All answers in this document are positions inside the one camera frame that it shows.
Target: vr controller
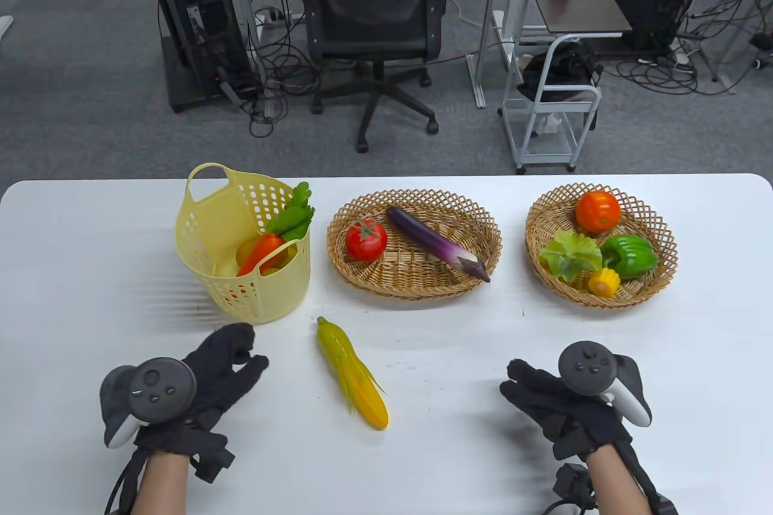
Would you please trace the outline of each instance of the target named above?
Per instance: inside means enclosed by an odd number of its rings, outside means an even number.
[[[564,385],[583,396],[597,396],[639,427],[650,426],[641,374],[633,358],[613,354],[597,342],[569,344],[558,358]]]
[[[132,440],[139,427],[182,415],[196,396],[196,377],[180,360],[152,358],[110,371],[99,395],[104,443],[117,449]]]

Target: purple eggplant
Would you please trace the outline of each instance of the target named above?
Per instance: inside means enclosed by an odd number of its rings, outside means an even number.
[[[427,250],[428,253],[445,261],[450,267],[471,275],[473,278],[478,278],[478,280],[483,280],[486,283],[491,281],[491,278],[486,273],[486,264],[477,255],[468,252],[450,239],[443,237],[404,209],[392,206],[386,210],[386,216],[397,229],[413,239],[418,245]]]

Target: black mesh chair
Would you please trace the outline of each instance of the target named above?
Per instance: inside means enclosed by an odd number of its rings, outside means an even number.
[[[382,95],[427,117],[427,132],[437,133],[434,112],[397,86],[412,78],[419,79],[423,87],[430,86],[427,68],[386,76],[384,62],[436,59],[441,48],[441,18],[446,0],[303,0],[303,4],[312,60],[320,65],[328,59],[355,60],[359,73],[359,78],[345,85],[318,88],[312,113],[321,114],[323,98],[369,92],[357,134],[358,153],[368,150],[365,132]]]

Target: red tomato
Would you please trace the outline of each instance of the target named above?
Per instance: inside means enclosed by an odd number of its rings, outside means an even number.
[[[586,193],[574,209],[577,223],[589,233],[603,233],[620,223],[620,203],[606,191]]]
[[[355,261],[376,261],[387,249],[387,233],[381,223],[357,220],[346,232],[346,252]]]
[[[255,245],[254,250],[252,250],[251,255],[249,256],[248,260],[244,262],[244,265],[241,266],[237,275],[247,275],[248,273],[252,272],[252,270],[255,269],[255,266],[257,266],[261,259],[273,252],[274,249],[282,247],[282,245],[284,245],[284,239],[278,235],[274,235],[273,233],[263,234],[260,236],[260,239],[257,240],[257,244]],[[284,258],[284,252],[279,252],[278,254],[274,255],[273,258],[269,259],[265,262],[265,264],[260,266],[260,273],[265,273],[269,267],[276,264],[282,258]]]

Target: black glove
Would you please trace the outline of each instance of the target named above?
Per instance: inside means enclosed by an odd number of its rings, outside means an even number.
[[[228,468],[234,455],[226,450],[228,439],[210,432],[229,408],[248,393],[268,367],[265,356],[251,356],[255,330],[249,324],[230,324],[216,330],[182,361],[196,377],[196,396],[182,415],[171,421],[141,427],[135,437],[137,450],[116,482],[105,513],[110,512],[121,488],[118,513],[132,512],[138,479],[149,456],[156,451],[191,457],[196,476],[213,482]],[[234,365],[243,368],[234,372]]]
[[[499,391],[542,427],[556,459],[579,455],[585,460],[601,446],[632,441],[615,410],[598,397],[577,394],[560,378],[523,360],[512,360],[507,376],[510,380]]]

